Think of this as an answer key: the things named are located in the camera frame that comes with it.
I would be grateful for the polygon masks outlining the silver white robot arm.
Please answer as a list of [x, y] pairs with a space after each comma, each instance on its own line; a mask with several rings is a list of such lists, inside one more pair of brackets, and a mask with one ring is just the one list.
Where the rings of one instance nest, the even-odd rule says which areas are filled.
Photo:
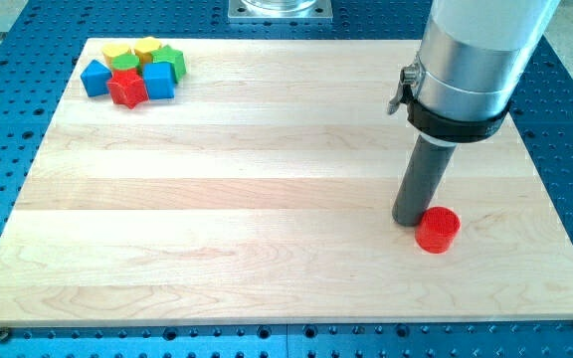
[[454, 120], [507, 106], [559, 0], [435, 0], [417, 55], [417, 101]]

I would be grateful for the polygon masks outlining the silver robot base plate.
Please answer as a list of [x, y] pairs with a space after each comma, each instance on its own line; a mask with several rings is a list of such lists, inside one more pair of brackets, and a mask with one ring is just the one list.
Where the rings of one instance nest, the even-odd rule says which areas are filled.
[[231, 22], [333, 19], [330, 0], [229, 0]]

